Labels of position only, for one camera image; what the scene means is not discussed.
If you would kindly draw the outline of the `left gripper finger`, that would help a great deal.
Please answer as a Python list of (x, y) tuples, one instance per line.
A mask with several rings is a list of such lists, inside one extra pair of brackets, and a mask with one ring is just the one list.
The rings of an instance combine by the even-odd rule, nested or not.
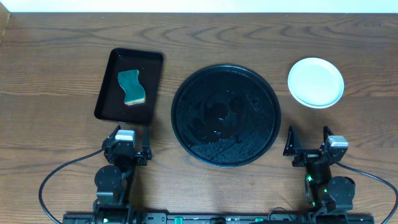
[(108, 136), (108, 139), (116, 139), (116, 135), (118, 133), (118, 131), (121, 129), (120, 125), (117, 125), (115, 130)]
[(143, 133), (141, 146), (142, 146), (142, 150), (145, 153), (147, 153), (147, 154), (151, 153), (150, 142), (149, 142), (149, 133), (148, 133), (147, 126), (144, 127), (144, 133)]

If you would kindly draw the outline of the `green and yellow scrub sponge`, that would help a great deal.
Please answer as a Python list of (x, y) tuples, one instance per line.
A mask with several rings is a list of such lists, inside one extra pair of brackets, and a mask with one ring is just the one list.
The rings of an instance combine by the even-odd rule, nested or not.
[(125, 92), (125, 105), (136, 105), (145, 102), (146, 92), (144, 87), (139, 83), (139, 70), (119, 72), (118, 83)]

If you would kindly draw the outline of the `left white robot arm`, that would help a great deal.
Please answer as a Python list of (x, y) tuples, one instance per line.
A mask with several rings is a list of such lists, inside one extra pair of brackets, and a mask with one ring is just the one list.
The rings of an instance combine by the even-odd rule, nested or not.
[(141, 150), (136, 150), (136, 134), (133, 130), (116, 129), (103, 141), (102, 150), (108, 165), (95, 175), (97, 200), (90, 223), (137, 224), (142, 215), (130, 202), (131, 187), (137, 166), (146, 166), (152, 159), (148, 128), (144, 128)]

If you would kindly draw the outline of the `black rectangular tray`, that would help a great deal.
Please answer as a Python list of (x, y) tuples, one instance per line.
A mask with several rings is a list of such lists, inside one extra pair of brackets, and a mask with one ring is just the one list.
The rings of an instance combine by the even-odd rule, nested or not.
[[(164, 56), (160, 52), (115, 48), (111, 51), (94, 115), (98, 119), (120, 123), (149, 125), (154, 117), (157, 91), (162, 74)], [(125, 105), (125, 92), (119, 86), (118, 73), (139, 70), (139, 83), (144, 87), (146, 100)]]

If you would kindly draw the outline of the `pale green plate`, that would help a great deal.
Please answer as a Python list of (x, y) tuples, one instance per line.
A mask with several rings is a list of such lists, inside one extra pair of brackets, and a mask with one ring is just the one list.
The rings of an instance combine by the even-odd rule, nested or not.
[(316, 57), (296, 62), (289, 71), (287, 86), (300, 104), (316, 109), (336, 104), (345, 89), (341, 72), (329, 61)]

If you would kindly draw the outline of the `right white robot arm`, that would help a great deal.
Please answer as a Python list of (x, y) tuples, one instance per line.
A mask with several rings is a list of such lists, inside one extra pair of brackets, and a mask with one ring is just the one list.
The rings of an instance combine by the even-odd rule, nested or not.
[(283, 155), (294, 158), (294, 167), (305, 168), (305, 195), (313, 205), (307, 213), (309, 223), (348, 221), (346, 213), (353, 209), (356, 184), (349, 177), (333, 177), (330, 169), (347, 150), (347, 140), (328, 126), (323, 127), (323, 143), (318, 149), (304, 149), (294, 128), (289, 127)]

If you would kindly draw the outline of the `round black tray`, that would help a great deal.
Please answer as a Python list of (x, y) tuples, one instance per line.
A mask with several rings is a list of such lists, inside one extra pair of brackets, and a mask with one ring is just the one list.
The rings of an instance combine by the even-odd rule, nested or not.
[(281, 124), (278, 98), (255, 71), (212, 65), (190, 75), (178, 88), (171, 123), (181, 146), (216, 167), (239, 167), (263, 156)]

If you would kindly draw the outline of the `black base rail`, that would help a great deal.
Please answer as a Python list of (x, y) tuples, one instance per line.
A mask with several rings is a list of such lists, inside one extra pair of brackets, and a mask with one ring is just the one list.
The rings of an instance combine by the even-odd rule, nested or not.
[(114, 214), (65, 214), (66, 224), (95, 223), (140, 223), (140, 224), (245, 224), (245, 223), (330, 223), (330, 224), (374, 224), (374, 218), (368, 215), (320, 215), (312, 220), (306, 215), (167, 215), (165, 213), (138, 213), (131, 218), (122, 218)]

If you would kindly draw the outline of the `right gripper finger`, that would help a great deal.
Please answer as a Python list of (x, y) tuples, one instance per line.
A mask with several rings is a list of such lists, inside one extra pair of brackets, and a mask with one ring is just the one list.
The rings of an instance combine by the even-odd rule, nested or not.
[(302, 151), (302, 144), (293, 126), (289, 127), (287, 142), (284, 147), (283, 156), (296, 156)]
[(324, 126), (323, 127), (323, 145), (330, 146), (332, 137), (333, 137), (333, 133), (332, 133), (331, 129), (328, 126)]

